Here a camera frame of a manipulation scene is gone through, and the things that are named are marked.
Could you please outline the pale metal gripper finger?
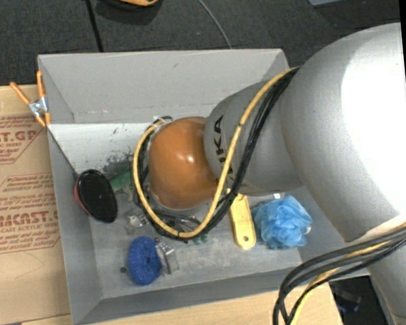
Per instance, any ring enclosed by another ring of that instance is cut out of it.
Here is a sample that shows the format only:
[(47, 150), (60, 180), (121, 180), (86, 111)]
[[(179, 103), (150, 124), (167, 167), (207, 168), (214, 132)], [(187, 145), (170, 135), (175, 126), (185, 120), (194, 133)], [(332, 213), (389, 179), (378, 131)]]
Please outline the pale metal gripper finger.
[(176, 253), (173, 248), (170, 248), (164, 252), (164, 261), (166, 262), (166, 271), (168, 275), (178, 272), (180, 269)]
[(173, 254), (173, 248), (170, 247), (166, 242), (162, 241), (160, 238), (155, 238), (156, 251), (160, 257), (169, 256)]

